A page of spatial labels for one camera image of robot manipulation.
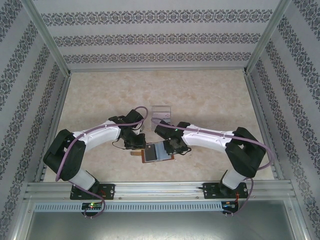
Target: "black mounting plate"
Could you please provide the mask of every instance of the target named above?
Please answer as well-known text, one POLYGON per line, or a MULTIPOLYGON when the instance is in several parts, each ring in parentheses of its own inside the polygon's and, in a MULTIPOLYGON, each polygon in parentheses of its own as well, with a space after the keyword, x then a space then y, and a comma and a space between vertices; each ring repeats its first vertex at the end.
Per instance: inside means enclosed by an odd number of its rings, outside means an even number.
POLYGON ((202 184, 204 199, 236 199, 236 194, 239 194, 239 199, 246 199, 248 197, 247 184, 241 182, 239 186, 230 195, 223 195, 219 189, 218 182, 206 182, 202 184))
MULTIPOLYGON (((115 184, 100 183, 97 195, 103 197, 104 200, 113 200, 115 196, 115 184)), ((70 193, 71 200, 99 200, 99 198, 92 196, 86 192, 81 191, 75 186, 72 186, 70 193)))

